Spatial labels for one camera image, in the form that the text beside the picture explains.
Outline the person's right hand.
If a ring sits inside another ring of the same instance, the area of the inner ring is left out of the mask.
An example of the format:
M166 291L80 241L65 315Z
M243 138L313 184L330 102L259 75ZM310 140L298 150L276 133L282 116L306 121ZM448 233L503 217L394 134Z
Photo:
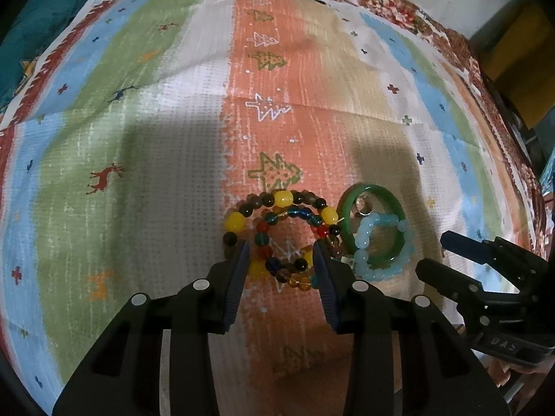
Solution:
M492 359L486 367L486 371L498 388L504 386L509 381L511 372L524 375L531 375L536 372L534 368L507 363L502 359L496 358Z

